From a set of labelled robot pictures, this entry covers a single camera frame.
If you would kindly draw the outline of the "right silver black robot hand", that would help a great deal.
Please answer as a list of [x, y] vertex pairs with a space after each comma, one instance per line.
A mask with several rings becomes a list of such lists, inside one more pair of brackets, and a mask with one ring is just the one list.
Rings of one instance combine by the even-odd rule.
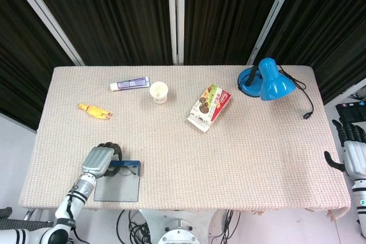
[[346, 172], [354, 181], [366, 180], [366, 131], [341, 118], [340, 121], [333, 119], [332, 123], [343, 148], [343, 163], [335, 162], [330, 153], [324, 151], [326, 162], [330, 167]]

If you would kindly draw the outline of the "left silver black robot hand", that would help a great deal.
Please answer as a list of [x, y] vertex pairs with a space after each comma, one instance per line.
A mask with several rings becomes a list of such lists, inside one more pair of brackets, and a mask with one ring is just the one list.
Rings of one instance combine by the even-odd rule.
[[100, 143], [92, 148], [86, 157], [82, 164], [82, 172], [90, 173], [96, 178], [115, 176], [119, 172], [120, 167], [117, 166], [113, 167], [112, 170], [109, 169], [115, 155], [118, 157], [116, 160], [122, 160], [122, 150], [118, 144], [112, 142]]

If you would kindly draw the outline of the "blue rectangular case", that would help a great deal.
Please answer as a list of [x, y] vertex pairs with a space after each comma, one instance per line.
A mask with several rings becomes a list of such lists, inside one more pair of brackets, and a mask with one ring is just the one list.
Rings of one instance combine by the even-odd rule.
[[[140, 161], [111, 161], [110, 170], [120, 167], [113, 177], [97, 179], [94, 191], [94, 201], [100, 202], [137, 202], [140, 189]], [[136, 167], [136, 175], [125, 177], [121, 173], [122, 167]]]

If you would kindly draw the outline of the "yellow rubber chicken toy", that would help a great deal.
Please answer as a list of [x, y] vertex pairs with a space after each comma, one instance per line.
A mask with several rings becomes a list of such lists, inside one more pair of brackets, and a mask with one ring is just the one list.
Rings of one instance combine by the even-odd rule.
[[111, 112], [97, 106], [86, 105], [82, 103], [78, 104], [77, 106], [80, 110], [87, 112], [89, 115], [97, 119], [108, 120], [113, 115]]

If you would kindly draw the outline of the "black electronic device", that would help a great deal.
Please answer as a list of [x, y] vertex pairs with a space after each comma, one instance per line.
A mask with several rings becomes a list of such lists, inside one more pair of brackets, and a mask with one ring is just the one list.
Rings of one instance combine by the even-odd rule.
[[366, 122], [366, 102], [350, 102], [336, 105], [341, 119], [349, 123]]

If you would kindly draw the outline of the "purple white toothpaste tube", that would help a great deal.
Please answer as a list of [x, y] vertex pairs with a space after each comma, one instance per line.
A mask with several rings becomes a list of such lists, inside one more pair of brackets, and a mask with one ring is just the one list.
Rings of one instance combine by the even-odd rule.
[[150, 87], [149, 77], [135, 78], [110, 84], [111, 91], [131, 90]]

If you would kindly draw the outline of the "white paper cup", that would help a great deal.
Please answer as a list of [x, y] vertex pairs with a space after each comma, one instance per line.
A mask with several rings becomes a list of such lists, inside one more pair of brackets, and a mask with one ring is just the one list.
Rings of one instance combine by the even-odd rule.
[[168, 96], [168, 86], [164, 82], [155, 82], [151, 84], [149, 92], [156, 104], [164, 104]]

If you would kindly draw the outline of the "white robot torso base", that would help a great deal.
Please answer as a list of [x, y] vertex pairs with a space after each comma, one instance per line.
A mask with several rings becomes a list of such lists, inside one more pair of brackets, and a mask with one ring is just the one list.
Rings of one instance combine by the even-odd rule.
[[140, 210], [151, 244], [209, 244], [224, 228], [225, 211]]

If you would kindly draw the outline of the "black ribbed panel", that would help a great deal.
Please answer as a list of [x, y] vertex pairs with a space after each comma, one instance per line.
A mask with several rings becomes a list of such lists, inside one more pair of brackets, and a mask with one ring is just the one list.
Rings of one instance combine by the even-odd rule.
[[0, 230], [26, 229], [28, 231], [35, 231], [47, 227], [53, 227], [53, 222], [0, 219]]

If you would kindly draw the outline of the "blue desk lamp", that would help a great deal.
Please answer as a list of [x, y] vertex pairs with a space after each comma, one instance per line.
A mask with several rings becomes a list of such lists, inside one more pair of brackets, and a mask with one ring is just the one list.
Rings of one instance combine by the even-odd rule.
[[294, 82], [281, 74], [273, 58], [264, 58], [258, 65], [245, 69], [238, 76], [238, 88], [245, 95], [273, 101], [294, 92]]

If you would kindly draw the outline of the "dark curtain panel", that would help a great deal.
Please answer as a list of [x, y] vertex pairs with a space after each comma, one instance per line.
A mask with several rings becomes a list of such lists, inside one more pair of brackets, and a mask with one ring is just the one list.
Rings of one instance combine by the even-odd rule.
[[313, 69], [324, 104], [366, 78], [366, 0], [285, 0], [260, 51]]
[[43, 0], [88, 66], [171, 65], [169, 0]]
[[246, 64], [274, 1], [185, 0], [184, 64]]
[[26, 0], [0, 0], [0, 113], [36, 130], [54, 68], [71, 65]]

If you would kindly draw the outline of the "opened cardboard snack box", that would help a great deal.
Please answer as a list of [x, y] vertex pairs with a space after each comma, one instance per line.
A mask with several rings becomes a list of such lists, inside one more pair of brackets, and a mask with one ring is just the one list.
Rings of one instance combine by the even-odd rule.
[[191, 108], [188, 121], [206, 133], [230, 101], [231, 93], [210, 84]]

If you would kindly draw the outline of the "beige woven tablecloth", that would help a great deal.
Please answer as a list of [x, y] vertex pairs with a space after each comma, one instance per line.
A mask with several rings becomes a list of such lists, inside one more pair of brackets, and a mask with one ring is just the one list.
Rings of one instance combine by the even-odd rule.
[[[280, 208], [329, 211], [342, 217], [351, 198], [341, 172], [324, 151], [337, 151], [312, 68], [285, 66], [304, 82], [276, 101], [244, 95], [243, 66], [56, 67], [19, 198], [25, 208], [57, 207], [100, 143], [121, 146], [142, 164], [136, 203], [88, 200], [90, 209], [233, 209], [262, 213]], [[168, 96], [156, 104], [150, 87], [111, 91], [110, 84], [149, 77]], [[188, 121], [191, 108], [214, 84], [232, 97], [211, 128]], [[97, 119], [78, 104], [113, 115]]]

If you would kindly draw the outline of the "white frame post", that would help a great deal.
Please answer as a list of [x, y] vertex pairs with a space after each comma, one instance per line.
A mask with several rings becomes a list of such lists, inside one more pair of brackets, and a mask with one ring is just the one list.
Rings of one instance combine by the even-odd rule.
[[274, 3], [268, 13], [268, 16], [264, 22], [264, 25], [257, 37], [257, 41], [254, 44], [254, 47], [252, 49], [252, 52], [249, 55], [249, 58], [246, 62], [246, 65], [253, 65], [254, 61], [258, 55], [258, 52], [260, 51], [263, 43], [265, 42], [268, 33], [270, 32], [285, 0], [274, 0]]
[[85, 66], [85, 63], [79, 55], [78, 51], [71, 43], [70, 39], [68, 38], [54, 15], [51, 13], [44, 0], [26, 1], [40, 18], [40, 20], [43, 22], [43, 24], [46, 26], [46, 28], [50, 31], [58, 44], [62, 47], [66, 55], [71, 59], [71, 61], [76, 66]]
[[174, 65], [184, 64], [185, 0], [169, 0], [170, 37]]

